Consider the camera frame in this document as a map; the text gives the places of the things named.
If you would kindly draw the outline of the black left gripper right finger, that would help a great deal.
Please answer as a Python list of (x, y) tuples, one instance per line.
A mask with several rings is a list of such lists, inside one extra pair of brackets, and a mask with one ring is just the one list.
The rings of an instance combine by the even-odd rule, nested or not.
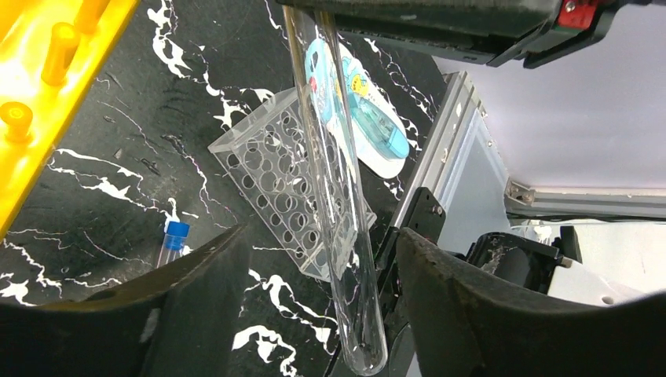
[(530, 291), (411, 229), (397, 267), (424, 376), (662, 376), (665, 296), (606, 308)]

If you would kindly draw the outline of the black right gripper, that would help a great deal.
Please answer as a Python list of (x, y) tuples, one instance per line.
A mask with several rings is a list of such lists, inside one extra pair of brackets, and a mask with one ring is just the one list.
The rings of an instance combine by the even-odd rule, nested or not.
[(434, 57), (535, 69), (605, 38), (618, 1), (286, 1), (338, 29)]

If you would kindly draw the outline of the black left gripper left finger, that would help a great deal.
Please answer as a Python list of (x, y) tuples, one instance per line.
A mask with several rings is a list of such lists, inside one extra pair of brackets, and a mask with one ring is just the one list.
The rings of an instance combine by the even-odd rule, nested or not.
[(1, 306), (4, 376), (225, 376), (251, 252), (242, 225), (82, 301)]

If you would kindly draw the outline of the blue capped test tube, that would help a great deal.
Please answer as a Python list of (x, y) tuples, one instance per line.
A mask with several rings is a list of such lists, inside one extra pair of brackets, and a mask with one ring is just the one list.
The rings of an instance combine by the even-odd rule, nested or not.
[(163, 244), (156, 261), (156, 268), (160, 268), (181, 257), (189, 230), (190, 225), (184, 222), (169, 221), (167, 223)]

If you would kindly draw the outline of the large glass test tube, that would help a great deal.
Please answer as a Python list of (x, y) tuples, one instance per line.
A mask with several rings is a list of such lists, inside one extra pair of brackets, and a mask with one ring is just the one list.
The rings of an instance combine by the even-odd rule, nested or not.
[(388, 350), (335, 19), (282, 10), (342, 355), (355, 375), (377, 375)]

